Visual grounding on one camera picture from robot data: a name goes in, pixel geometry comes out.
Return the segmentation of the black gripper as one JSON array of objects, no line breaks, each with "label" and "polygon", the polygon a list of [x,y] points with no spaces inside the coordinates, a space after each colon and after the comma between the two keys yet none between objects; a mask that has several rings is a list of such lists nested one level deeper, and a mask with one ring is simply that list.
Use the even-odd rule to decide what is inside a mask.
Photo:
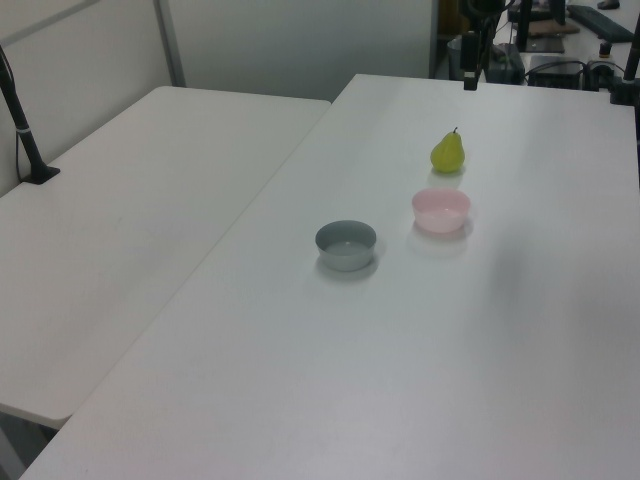
[{"label": "black gripper", "polygon": [[465,32],[461,36],[460,69],[464,72],[464,90],[476,90],[477,33]]}]

